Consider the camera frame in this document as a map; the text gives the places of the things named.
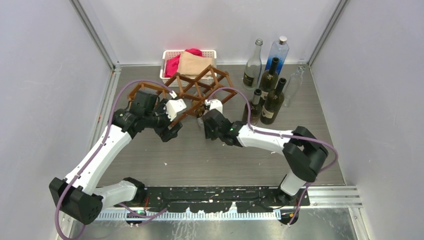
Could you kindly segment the green bottle silver capsule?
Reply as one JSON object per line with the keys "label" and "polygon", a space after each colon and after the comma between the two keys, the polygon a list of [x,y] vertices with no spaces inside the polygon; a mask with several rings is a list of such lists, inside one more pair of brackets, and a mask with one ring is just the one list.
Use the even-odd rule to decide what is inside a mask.
{"label": "green bottle silver capsule", "polygon": [[260,120],[263,106],[260,103],[262,91],[257,88],[253,92],[252,99],[248,102],[249,105],[244,106],[242,121],[250,121],[250,124],[255,126]]}

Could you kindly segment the dark green bottle white label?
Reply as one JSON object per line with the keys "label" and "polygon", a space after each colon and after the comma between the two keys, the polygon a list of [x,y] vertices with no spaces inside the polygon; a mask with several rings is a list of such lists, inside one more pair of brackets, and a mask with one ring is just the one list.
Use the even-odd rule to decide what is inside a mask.
{"label": "dark green bottle white label", "polygon": [[259,89],[261,90],[261,96],[259,103],[263,105],[266,101],[267,95],[271,90],[275,89],[278,81],[277,67],[280,60],[278,57],[273,57],[271,65],[268,70],[265,70],[262,74]]}

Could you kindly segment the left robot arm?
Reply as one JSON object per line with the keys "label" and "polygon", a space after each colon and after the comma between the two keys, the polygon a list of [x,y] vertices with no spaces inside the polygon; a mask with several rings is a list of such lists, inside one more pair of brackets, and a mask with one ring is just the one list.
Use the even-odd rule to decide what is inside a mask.
{"label": "left robot arm", "polygon": [[177,137],[182,124],[171,127],[187,106],[175,92],[172,98],[138,91],[128,108],[114,111],[100,139],[65,178],[55,177],[49,190],[56,207],[84,225],[91,224],[102,210],[120,203],[141,206],[147,196],[145,185],[126,177],[119,183],[98,187],[98,183],[118,153],[144,129],[153,129],[163,142]]}

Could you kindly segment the small clear bottle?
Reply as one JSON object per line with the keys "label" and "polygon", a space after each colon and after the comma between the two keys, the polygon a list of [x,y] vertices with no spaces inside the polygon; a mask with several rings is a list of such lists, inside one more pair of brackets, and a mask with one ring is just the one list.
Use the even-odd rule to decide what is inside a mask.
{"label": "small clear bottle", "polygon": [[299,66],[296,70],[296,72],[294,72],[288,81],[288,85],[285,88],[285,92],[284,92],[284,102],[283,102],[283,106],[288,108],[291,105],[292,100],[294,99],[297,91],[299,90],[300,86],[302,85],[303,82],[303,74],[305,72],[306,68],[304,66]]}

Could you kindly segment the blue square glass bottle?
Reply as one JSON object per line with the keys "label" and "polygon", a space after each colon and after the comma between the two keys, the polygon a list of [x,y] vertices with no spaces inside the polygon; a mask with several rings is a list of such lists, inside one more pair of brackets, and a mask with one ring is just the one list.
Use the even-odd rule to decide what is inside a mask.
{"label": "blue square glass bottle", "polygon": [[269,54],[268,54],[267,63],[265,66],[266,71],[271,68],[273,58],[278,58],[279,63],[276,67],[276,72],[278,75],[281,73],[283,65],[285,63],[286,57],[290,49],[287,43],[287,40],[288,38],[286,36],[280,36],[278,40],[272,43]]}

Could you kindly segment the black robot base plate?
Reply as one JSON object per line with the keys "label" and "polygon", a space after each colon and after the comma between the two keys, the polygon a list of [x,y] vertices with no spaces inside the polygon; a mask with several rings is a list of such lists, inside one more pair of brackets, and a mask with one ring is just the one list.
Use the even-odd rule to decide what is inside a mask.
{"label": "black robot base plate", "polygon": [[309,206],[307,193],[300,189],[289,200],[280,199],[277,186],[150,186],[141,198],[124,202],[130,208],[141,207],[153,212],[226,213],[234,205],[237,213],[268,213],[283,207]]}

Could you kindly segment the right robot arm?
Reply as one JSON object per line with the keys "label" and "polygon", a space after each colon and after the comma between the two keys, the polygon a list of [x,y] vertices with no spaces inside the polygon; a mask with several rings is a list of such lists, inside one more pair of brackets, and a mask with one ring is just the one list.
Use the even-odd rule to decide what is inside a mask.
{"label": "right robot arm", "polygon": [[277,198],[283,205],[291,205],[306,183],[316,180],[329,152],[315,136],[303,126],[295,130],[278,131],[249,127],[244,121],[231,122],[216,109],[203,117],[206,139],[220,139],[228,146],[254,147],[281,154],[290,170],[279,185]]}

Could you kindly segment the clear glass wine bottle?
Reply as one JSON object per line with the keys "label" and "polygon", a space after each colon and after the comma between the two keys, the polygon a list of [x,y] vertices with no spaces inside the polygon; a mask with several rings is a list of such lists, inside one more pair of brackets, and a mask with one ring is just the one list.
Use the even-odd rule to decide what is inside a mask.
{"label": "clear glass wine bottle", "polygon": [[246,89],[254,89],[260,78],[262,71],[262,60],[261,60],[261,50],[262,50],[263,40],[258,38],[255,40],[255,49],[253,55],[248,59],[244,74],[243,74],[243,86]]}

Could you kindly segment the brown wooden wine rack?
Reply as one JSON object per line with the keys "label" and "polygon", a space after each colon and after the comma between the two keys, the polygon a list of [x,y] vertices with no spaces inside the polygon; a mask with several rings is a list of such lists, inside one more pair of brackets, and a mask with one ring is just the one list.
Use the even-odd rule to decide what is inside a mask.
{"label": "brown wooden wine rack", "polygon": [[202,70],[200,74],[193,77],[177,72],[164,85],[174,89],[179,98],[194,102],[194,105],[188,106],[183,113],[180,113],[173,120],[170,124],[172,127],[187,116],[195,116],[195,111],[201,107],[206,99],[214,97],[216,90],[224,87],[234,87],[230,74],[211,64]]}

